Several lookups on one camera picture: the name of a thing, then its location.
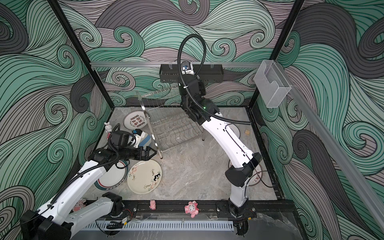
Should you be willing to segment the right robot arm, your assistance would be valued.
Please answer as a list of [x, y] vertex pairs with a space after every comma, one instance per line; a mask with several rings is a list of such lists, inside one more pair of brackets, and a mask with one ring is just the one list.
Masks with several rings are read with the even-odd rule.
[[262, 159], [260, 153], [253, 153], [230, 128], [234, 120], [223, 117], [220, 109], [209, 99], [203, 97], [203, 84], [191, 76], [178, 80], [181, 107], [193, 121], [203, 127], [219, 143], [232, 163], [225, 175], [231, 183], [229, 209], [234, 216], [243, 214], [248, 201], [246, 188], [255, 168]]

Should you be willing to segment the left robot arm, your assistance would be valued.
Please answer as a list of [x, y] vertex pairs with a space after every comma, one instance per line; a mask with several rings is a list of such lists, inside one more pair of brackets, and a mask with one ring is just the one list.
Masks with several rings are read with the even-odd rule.
[[106, 193], [90, 205], [74, 212], [73, 207], [87, 190], [120, 160], [148, 161], [157, 154], [151, 147], [99, 148], [91, 153], [81, 170], [38, 211], [27, 211], [21, 219], [24, 240], [69, 240], [84, 227], [103, 216], [123, 213], [122, 197]]

